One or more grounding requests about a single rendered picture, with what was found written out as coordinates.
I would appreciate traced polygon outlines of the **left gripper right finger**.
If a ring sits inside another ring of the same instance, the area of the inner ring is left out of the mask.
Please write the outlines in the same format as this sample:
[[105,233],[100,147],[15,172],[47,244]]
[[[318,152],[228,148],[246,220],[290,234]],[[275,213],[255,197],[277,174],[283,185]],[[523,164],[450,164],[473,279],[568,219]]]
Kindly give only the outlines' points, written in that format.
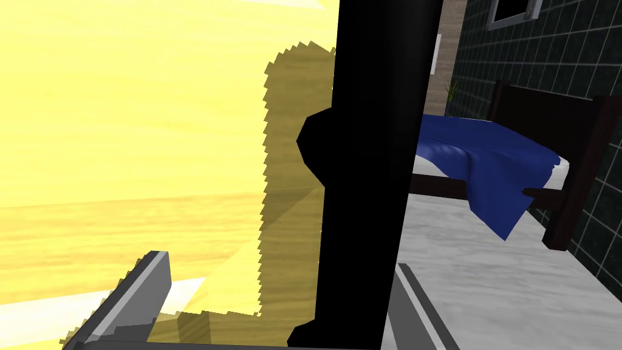
[[405,263],[395,265],[381,350],[460,350]]

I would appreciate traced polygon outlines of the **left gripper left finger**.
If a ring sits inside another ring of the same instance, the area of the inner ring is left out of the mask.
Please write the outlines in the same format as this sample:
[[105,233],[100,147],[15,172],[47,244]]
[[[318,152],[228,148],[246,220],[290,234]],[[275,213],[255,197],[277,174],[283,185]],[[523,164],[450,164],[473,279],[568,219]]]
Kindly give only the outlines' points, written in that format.
[[94,341],[146,342],[172,286],[169,253],[150,251],[62,350]]

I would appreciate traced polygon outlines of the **yellow wooden door leaf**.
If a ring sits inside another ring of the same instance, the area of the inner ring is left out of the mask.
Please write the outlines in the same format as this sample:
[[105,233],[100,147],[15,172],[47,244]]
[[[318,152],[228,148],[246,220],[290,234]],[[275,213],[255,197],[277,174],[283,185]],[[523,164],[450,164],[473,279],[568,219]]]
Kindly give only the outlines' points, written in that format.
[[0,350],[378,349],[443,0],[0,0]]

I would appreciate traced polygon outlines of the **dark bed with blue blanket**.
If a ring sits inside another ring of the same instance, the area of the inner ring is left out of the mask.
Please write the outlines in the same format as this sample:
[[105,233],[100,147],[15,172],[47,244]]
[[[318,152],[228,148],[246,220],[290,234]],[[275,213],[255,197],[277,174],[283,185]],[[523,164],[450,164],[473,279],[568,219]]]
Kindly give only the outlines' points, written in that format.
[[622,95],[498,81],[487,120],[424,115],[409,192],[468,201],[501,239],[526,209],[550,210],[542,241],[565,251],[620,117]]

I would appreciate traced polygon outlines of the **grey framed window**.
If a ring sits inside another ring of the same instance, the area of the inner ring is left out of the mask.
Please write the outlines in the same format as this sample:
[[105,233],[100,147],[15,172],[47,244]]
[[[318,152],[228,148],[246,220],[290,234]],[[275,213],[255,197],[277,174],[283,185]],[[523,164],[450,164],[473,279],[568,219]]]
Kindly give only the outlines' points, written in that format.
[[491,0],[487,30],[536,20],[543,0]]

